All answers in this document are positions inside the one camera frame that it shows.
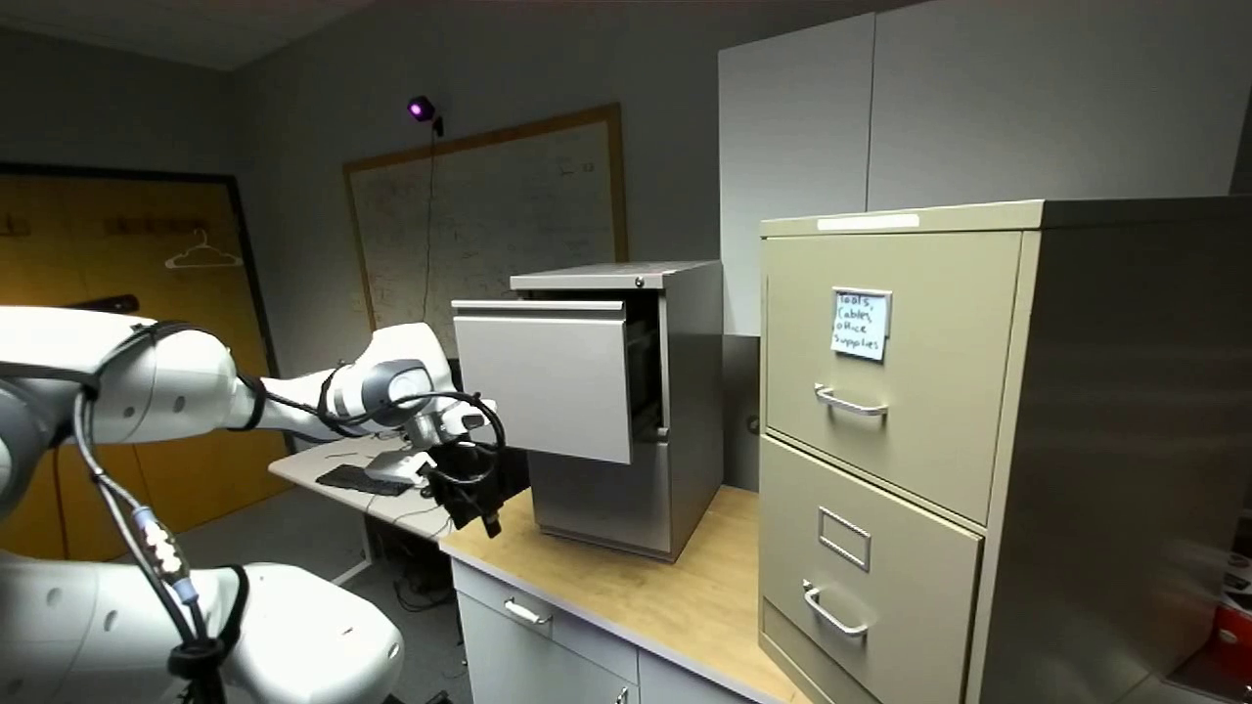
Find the filing cabinet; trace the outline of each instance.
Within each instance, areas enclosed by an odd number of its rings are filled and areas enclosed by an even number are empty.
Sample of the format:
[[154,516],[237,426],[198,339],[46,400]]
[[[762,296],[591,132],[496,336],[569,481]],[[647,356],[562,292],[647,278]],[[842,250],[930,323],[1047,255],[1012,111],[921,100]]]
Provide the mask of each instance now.
[[813,701],[1124,701],[1252,472],[1247,205],[762,222],[762,649]]

